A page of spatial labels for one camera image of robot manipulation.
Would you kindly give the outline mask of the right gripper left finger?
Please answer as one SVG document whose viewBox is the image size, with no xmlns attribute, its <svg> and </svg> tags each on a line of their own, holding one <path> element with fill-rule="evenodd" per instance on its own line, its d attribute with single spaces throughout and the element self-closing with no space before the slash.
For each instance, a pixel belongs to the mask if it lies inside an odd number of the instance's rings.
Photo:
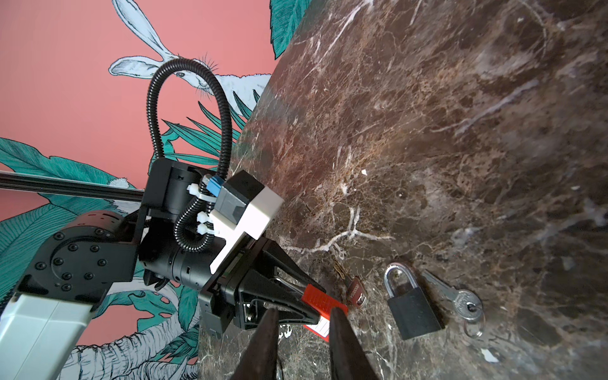
<svg viewBox="0 0 608 380">
<path fill-rule="evenodd" d="M 231 379 L 277 379 L 279 327 L 279 311 L 268 310 Z"/>
</svg>

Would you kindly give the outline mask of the black padlock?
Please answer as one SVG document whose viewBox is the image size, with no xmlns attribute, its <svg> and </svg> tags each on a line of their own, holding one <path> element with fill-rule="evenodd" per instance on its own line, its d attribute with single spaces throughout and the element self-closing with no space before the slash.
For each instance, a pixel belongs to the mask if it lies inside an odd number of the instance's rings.
<svg viewBox="0 0 608 380">
<path fill-rule="evenodd" d="M 405 275 L 412 286 L 411 290 L 396 295 L 390 282 L 390 275 L 394 271 Z M 389 295 L 387 303 L 402 340 L 422 337 L 444 329 L 443 323 L 433 310 L 410 267 L 399 262 L 389 264 L 384 273 L 383 283 Z"/>
</svg>

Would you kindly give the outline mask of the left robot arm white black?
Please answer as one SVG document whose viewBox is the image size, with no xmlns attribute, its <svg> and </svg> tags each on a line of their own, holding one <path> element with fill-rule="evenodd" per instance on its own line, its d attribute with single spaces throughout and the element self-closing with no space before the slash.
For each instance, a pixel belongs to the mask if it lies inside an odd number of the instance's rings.
<svg viewBox="0 0 608 380">
<path fill-rule="evenodd" d="M 199 74 L 216 96 L 222 136 L 215 174 L 164 155 L 158 96 L 178 71 Z M 58 378 L 111 287 L 132 280 L 137 263 L 156 292 L 172 282 L 194 291 L 196 312 L 216 335 L 231 322 L 255 329 L 269 307 L 283 324 L 321 320 L 276 273 L 307 288 L 314 281 L 264 237 L 282 199 L 247 172 L 228 173 L 230 110 L 212 72 L 182 58 L 164 64 L 150 83 L 147 118 L 158 159 L 139 210 L 80 215 L 43 242 L 1 316 L 2 378 Z"/>
</svg>

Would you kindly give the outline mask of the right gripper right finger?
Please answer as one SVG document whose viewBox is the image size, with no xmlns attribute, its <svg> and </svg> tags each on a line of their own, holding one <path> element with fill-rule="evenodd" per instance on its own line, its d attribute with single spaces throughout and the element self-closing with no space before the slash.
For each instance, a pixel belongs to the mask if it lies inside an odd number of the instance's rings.
<svg viewBox="0 0 608 380">
<path fill-rule="evenodd" d="M 329 328 L 331 378 L 378 379 L 342 309 L 331 310 Z"/>
</svg>

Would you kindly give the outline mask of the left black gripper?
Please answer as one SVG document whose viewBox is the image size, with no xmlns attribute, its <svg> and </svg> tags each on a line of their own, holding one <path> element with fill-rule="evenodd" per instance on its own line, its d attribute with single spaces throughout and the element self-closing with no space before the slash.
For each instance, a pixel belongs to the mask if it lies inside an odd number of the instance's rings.
<svg viewBox="0 0 608 380">
<path fill-rule="evenodd" d="M 321 314 L 302 301 L 302 293 L 283 274 L 304 287 L 323 287 L 306 274 L 279 246 L 266 237 L 247 237 L 237 244 L 236 251 L 212 273 L 212 255 L 218 253 L 219 243 L 204 253 L 197 265 L 199 291 L 199 325 L 203 331 L 220 338 L 229 324 L 239 329 L 256 329 L 265 313 L 277 309 L 283 325 L 315 325 Z"/>
</svg>

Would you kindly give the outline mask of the red padlock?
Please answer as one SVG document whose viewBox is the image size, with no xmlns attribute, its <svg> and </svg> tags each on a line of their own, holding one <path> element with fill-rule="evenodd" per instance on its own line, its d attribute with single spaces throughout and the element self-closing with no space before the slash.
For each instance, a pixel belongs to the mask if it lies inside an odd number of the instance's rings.
<svg viewBox="0 0 608 380">
<path fill-rule="evenodd" d="M 320 319 L 317 324 L 305 325 L 304 327 L 325 342 L 329 342 L 330 315 L 332 309 L 338 308 L 342 310 L 345 315 L 348 315 L 348 307 L 312 284 L 307 285 L 301 300 L 320 313 Z"/>
</svg>

